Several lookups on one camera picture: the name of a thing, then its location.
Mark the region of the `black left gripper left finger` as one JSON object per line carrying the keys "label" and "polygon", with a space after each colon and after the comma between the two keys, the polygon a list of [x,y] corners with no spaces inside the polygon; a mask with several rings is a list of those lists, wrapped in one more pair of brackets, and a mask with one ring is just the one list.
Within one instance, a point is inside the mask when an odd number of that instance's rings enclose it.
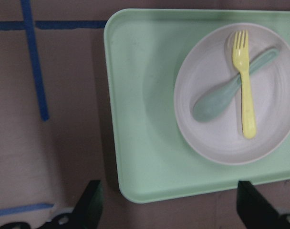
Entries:
{"label": "black left gripper left finger", "polygon": [[96,229],[103,212],[103,188],[100,180],[91,180],[71,213],[62,213],[41,229]]}

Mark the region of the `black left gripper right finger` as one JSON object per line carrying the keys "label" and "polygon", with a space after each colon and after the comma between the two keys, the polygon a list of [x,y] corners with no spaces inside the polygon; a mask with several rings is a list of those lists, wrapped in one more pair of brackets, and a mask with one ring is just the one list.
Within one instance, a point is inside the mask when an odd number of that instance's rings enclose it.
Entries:
{"label": "black left gripper right finger", "polygon": [[290,213],[279,213],[249,181],[239,181],[236,210],[248,229],[290,229]]}

